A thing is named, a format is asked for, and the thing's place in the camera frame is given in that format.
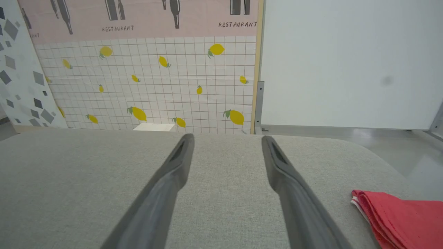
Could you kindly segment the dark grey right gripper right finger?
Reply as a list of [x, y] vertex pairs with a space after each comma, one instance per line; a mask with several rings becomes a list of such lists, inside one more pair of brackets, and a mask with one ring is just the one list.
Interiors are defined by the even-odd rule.
[[292, 249], [350, 249], [338, 225], [277, 141], [261, 140], [268, 181], [278, 194]]

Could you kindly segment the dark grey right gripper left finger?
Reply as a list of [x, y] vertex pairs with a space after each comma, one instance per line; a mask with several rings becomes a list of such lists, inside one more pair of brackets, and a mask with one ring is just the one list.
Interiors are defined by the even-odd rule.
[[103, 249], [163, 249], [178, 192], [188, 180], [193, 134], [181, 137], [105, 239]]

